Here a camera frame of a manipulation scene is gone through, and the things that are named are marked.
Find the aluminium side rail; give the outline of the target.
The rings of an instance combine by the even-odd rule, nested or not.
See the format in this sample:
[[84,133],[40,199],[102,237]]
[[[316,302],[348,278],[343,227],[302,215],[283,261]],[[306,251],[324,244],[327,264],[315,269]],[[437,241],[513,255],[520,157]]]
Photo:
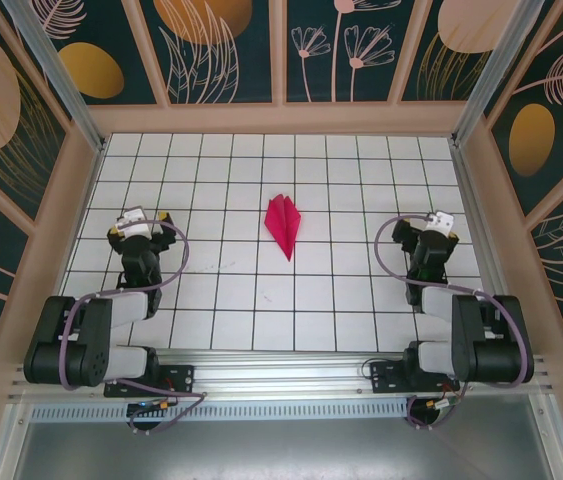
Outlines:
[[476,183],[470,168],[467,164],[466,156],[461,148],[454,145],[450,146],[451,158],[455,167],[461,198],[464,202],[465,215],[475,247],[475,255],[479,267],[479,274],[482,281],[482,290],[490,296],[476,295],[483,304],[487,313],[491,313],[495,332],[502,334],[508,342],[514,342],[517,346],[518,341],[513,328],[510,326],[503,313],[491,302],[497,296],[507,293],[506,281],[503,279],[500,261],[493,243],[492,234],[485,211],[480,201]]

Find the grey sheet metal shelf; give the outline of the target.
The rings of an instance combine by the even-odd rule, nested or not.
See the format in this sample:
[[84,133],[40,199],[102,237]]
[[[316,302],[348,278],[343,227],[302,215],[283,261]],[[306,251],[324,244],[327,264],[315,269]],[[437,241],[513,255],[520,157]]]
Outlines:
[[12,480],[563,480],[546,411],[524,395],[467,399],[433,431],[397,418],[34,422]]

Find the small controller board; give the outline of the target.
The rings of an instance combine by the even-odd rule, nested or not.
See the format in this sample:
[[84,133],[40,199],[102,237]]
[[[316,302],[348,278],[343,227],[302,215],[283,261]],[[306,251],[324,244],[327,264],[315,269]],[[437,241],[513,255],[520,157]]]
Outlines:
[[163,417],[165,413],[173,406],[172,402],[167,400],[151,400],[130,403],[127,406],[126,417],[153,418]]
[[430,399],[425,401],[425,407],[428,410],[444,410],[453,408],[461,402],[462,398],[460,396],[450,396],[438,399]]

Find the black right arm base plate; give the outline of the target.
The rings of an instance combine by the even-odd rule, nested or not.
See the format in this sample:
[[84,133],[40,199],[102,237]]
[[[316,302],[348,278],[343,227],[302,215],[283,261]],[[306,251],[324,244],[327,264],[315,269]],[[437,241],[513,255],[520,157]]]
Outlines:
[[440,373],[429,373],[402,360],[385,360],[370,363],[370,380],[374,393],[442,393],[448,386],[460,390],[460,383]]

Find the long aluminium mounting rail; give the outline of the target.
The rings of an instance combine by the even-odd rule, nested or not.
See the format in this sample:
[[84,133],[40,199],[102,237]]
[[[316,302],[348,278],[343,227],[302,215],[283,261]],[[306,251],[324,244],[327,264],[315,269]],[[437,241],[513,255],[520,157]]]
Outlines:
[[[304,400],[370,398],[362,364],[369,358],[397,358],[350,352],[222,351],[157,349],[162,364],[195,367],[193,392],[208,400]],[[542,357],[535,356],[533,379],[516,388],[471,383],[467,396],[551,394],[554,388]],[[58,385],[29,384],[17,368],[7,391],[11,403],[104,401],[103,386],[68,392]]]

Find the aluminium frame post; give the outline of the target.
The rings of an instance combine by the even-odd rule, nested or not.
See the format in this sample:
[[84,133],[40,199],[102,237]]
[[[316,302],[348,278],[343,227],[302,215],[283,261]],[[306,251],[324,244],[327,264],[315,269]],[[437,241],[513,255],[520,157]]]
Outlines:
[[454,149],[458,150],[473,132],[536,23],[544,2],[545,0],[519,0],[451,133],[451,145]]
[[88,144],[103,149],[103,135],[60,58],[53,40],[67,40],[87,17],[84,0],[0,0]]

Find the pink square paper sheet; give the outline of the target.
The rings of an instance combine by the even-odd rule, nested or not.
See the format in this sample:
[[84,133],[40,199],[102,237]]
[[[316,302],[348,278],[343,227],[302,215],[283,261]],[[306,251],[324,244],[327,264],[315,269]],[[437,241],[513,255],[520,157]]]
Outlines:
[[288,261],[292,259],[301,219],[289,196],[279,194],[269,201],[264,225]]

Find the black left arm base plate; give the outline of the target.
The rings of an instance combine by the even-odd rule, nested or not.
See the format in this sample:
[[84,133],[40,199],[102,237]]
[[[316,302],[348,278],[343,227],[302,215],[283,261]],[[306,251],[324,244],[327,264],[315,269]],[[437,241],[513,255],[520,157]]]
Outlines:
[[106,383],[106,398],[165,397],[165,392],[191,393],[195,380],[192,365],[161,365],[151,373],[130,379],[127,383]]

